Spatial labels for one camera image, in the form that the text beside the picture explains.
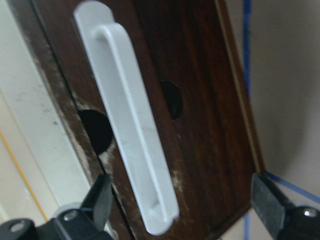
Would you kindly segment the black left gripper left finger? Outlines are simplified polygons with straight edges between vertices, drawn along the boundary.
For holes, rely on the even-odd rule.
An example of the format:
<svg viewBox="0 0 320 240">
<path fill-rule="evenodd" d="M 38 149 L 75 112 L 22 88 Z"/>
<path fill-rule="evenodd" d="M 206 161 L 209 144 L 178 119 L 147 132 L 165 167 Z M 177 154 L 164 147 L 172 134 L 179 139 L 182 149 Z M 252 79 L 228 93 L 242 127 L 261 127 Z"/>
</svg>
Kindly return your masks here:
<svg viewBox="0 0 320 240">
<path fill-rule="evenodd" d="M 97 229 L 104 229 L 112 209 L 112 182 L 108 174 L 97 177 L 80 205 Z"/>
</svg>

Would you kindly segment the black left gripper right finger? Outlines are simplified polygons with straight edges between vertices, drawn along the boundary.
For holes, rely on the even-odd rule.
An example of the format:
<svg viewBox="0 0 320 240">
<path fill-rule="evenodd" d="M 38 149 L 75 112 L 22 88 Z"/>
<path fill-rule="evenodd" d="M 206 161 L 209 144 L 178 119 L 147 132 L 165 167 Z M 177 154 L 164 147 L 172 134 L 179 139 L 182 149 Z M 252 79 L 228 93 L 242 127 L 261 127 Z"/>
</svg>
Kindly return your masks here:
<svg viewBox="0 0 320 240">
<path fill-rule="evenodd" d="M 278 236 L 285 226 L 290 201 L 264 173 L 254 173 L 250 203 L 271 236 Z"/>
</svg>

